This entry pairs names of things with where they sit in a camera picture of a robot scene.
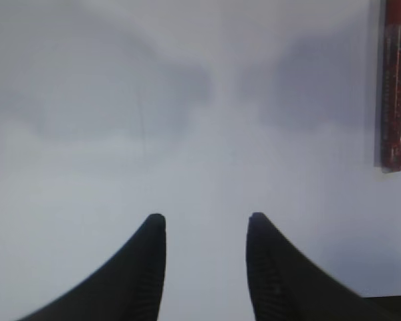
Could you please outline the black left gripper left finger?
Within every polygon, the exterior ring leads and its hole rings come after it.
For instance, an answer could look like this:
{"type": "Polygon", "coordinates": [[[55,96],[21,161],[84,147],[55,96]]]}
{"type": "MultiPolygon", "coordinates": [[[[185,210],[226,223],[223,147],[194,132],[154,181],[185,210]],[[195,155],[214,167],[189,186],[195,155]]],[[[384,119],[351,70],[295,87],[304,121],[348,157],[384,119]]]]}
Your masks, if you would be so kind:
{"type": "Polygon", "coordinates": [[[166,220],[147,216],[82,283],[25,320],[157,320],[166,271],[166,220]]]}

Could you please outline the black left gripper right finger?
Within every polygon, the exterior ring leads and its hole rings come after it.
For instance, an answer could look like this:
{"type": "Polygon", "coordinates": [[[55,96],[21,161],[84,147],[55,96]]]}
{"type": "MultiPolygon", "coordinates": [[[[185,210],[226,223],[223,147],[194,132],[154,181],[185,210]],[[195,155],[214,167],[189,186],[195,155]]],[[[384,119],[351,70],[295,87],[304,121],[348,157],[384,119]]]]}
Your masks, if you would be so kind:
{"type": "Polygon", "coordinates": [[[363,298],[317,267],[264,213],[249,218],[249,294],[256,320],[401,320],[401,296],[363,298]]]}

